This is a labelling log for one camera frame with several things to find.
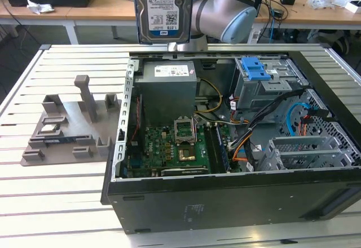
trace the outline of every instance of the green motherboard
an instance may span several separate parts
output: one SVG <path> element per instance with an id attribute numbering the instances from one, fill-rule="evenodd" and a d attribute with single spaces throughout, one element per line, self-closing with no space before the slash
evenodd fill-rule
<path id="1" fill-rule="evenodd" d="M 177 136 L 192 135 L 192 128 L 187 125 L 178 125 Z M 133 156 L 128 170 L 133 178 L 158 176 L 162 169 L 171 168 L 199 168 L 210 172 L 209 155 L 205 139 L 205 127 L 197 125 L 195 143 L 175 143 L 173 126 L 146 127 L 144 153 Z M 230 131 L 227 125 L 220 126 L 223 143 L 230 141 Z"/>

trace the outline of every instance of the metal slotted table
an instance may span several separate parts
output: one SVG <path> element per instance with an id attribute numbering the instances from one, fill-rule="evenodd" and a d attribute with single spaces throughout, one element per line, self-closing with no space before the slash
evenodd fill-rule
<path id="1" fill-rule="evenodd" d="M 210 45 L 212 51 L 301 51 L 361 121 L 361 79 L 332 50 L 318 45 Z M 126 235 L 111 206 L 99 202 L 105 162 L 20 166 L 46 94 L 80 100 L 73 85 L 88 74 L 96 100 L 121 97 L 129 51 L 141 45 L 64 45 L 40 50 L 0 106 L 0 247 L 361 247 L 361 202 L 332 220 Z"/>

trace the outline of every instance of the gray power supply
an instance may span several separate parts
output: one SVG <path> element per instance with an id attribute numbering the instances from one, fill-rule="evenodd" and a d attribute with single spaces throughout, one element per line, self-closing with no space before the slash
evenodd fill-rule
<path id="1" fill-rule="evenodd" d="M 147 126 L 167 126 L 179 117 L 192 118 L 197 88 L 193 61 L 145 63 L 143 75 L 137 76 L 134 84 L 143 94 Z"/>

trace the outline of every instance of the desk leg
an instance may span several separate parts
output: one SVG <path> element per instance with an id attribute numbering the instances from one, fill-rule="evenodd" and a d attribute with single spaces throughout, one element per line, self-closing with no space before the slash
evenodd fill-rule
<path id="1" fill-rule="evenodd" d="M 262 25 L 253 24 L 252 30 L 249 33 L 247 44 L 256 44 L 258 42 L 258 37 L 261 34 Z"/>
<path id="2" fill-rule="evenodd" d="M 116 26 L 112 26 L 113 39 L 118 39 L 118 30 Z"/>
<path id="3" fill-rule="evenodd" d="M 66 21 L 64 24 L 68 37 L 71 44 L 79 44 L 78 38 L 77 38 L 77 29 L 75 26 L 74 21 Z"/>

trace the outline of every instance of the barcode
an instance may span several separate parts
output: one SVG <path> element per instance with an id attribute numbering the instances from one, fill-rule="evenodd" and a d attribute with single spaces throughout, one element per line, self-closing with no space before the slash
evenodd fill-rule
<path id="1" fill-rule="evenodd" d="M 178 14 L 175 12 L 173 14 L 166 14 L 165 25 L 176 25 L 178 20 Z"/>

